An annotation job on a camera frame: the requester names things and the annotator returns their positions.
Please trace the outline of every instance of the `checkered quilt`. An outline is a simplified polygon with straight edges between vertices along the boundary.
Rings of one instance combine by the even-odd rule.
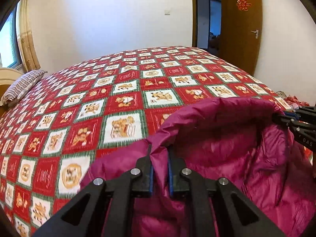
[[[290,109],[259,80],[198,48],[124,51],[54,73],[0,119],[0,204],[30,236],[76,194],[95,159],[153,134],[183,106],[237,96]]]

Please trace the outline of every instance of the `black clamp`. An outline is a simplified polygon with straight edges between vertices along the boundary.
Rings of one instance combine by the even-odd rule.
[[[285,115],[273,114],[272,121],[284,127],[289,127],[295,141],[316,152],[316,107],[300,106],[294,113]]]
[[[216,237],[213,213],[220,237],[285,237],[285,234],[227,178],[211,180],[186,167],[169,148],[169,190],[173,199],[191,208],[190,236]]]
[[[130,235],[134,198],[149,198],[154,170],[148,155],[135,168],[105,181],[96,178],[54,214],[33,237],[126,237]]]

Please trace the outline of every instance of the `window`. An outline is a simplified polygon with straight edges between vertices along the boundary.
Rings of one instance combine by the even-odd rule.
[[[20,51],[15,31],[16,7],[0,30],[0,56],[2,67],[15,67],[21,64]]]

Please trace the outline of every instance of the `door handle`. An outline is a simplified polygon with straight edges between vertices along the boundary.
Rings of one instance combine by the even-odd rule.
[[[257,29],[256,31],[251,31],[252,33],[255,33],[256,34],[256,39],[258,39],[259,37],[259,30]]]

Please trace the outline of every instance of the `doorway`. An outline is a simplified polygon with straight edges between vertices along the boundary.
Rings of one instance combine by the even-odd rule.
[[[222,2],[220,0],[209,0],[209,7],[210,30],[207,51],[215,56],[218,56],[222,22]]]
[[[262,0],[196,0],[193,11],[196,46],[253,75],[261,41]]]
[[[214,55],[218,54],[221,14],[221,0],[197,0],[197,47]]]

